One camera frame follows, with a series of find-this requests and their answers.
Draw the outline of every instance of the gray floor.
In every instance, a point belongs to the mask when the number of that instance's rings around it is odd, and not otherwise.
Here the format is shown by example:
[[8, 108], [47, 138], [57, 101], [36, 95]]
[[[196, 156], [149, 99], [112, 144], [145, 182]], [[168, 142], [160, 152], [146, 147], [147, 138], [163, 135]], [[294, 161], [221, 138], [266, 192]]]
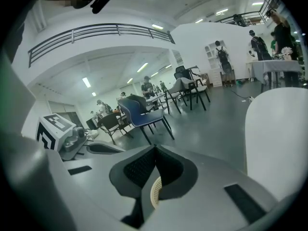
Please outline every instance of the gray floor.
[[[181, 115], [172, 104], [170, 114], [165, 110], [165, 115], [175, 140], [172, 140], [162, 122], [156, 123], [156, 128], [152, 126], [154, 135], [148, 127], [144, 130], [152, 144], [169, 145], [219, 158], [245, 172], [244, 125], [249, 101], [242, 102], [244, 99], [231, 90], [243, 97], [256, 97], [260, 94], [260, 86], [259, 82], [252, 82], [232, 88], [211, 88], [208, 91], [211, 103], [202, 94], [207, 111], [203, 110], [200, 102], [196, 104], [196, 98], [192, 100], [192, 110], [189, 109], [189, 103], [186, 107], [183, 101], [179, 102]], [[129, 133], [134, 138], [122, 136], [115, 140], [118, 146], [129, 150], [148, 145], [139, 128]]]

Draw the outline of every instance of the blue chair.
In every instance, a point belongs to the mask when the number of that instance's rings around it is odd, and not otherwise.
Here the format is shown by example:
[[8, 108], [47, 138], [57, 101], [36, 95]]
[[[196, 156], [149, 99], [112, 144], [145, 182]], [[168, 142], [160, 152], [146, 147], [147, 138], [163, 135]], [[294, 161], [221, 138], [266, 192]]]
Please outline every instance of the blue chair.
[[121, 110], [126, 114], [128, 120], [134, 127], [140, 127], [143, 135], [149, 144], [151, 144], [148, 136], [145, 134], [143, 127], [150, 125], [152, 123], [162, 121], [170, 134], [171, 138], [174, 140], [174, 137], [171, 133], [171, 127], [164, 117], [163, 110], [155, 110], [144, 115], [140, 114], [140, 104], [137, 101], [124, 98], [118, 100], [118, 104], [121, 107]]

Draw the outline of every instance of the backpack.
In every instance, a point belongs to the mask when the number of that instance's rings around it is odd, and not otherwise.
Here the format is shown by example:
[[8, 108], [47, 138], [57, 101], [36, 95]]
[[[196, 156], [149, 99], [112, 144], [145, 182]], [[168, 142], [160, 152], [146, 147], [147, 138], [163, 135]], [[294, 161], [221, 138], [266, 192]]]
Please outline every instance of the backpack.
[[262, 40], [262, 38], [260, 38], [260, 37], [257, 37], [257, 39], [252, 38], [252, 40], [256, 43], [257, 50], [258, 50], [259, 53], [268, 52], [266, 45], [265, 45], [264, 41]]
[[227, 53], [222, 49], [223, 46], [221, 46], [221, 50], [217, 49], [216, 50], [218, 51], [217, 55], [218, 55], [218, 58], [220, 60], [221, 63], [225, 63], [228, 61], [228, 56], [227, 56]]

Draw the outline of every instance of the flower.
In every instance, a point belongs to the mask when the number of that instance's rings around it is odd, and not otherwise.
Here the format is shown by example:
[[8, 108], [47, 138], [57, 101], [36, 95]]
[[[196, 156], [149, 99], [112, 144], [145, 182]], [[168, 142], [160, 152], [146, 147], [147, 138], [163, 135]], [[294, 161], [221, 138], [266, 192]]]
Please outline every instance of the flower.
[[292, 49], [290, 47], [284, 47], [282, 50], [281, 50], [281, 53], [283, 55], [291, 55], [293, 53]]

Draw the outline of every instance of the cable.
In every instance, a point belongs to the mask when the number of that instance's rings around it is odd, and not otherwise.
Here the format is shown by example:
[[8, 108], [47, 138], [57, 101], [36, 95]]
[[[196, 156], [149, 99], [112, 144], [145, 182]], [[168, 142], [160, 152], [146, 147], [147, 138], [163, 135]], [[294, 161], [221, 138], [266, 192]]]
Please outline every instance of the cable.
[[232, 91], [232, 92], [233, 92], [235, 95], [237, 95], [237, 96], [239, 96], [239, 97], [241, 97], [241, 98], [244, 98], [244, 99], [251, 98], [251, 96], [248, 96], [248, 97], [242, 97], [241, 95], [237, 94], [235, 91]]

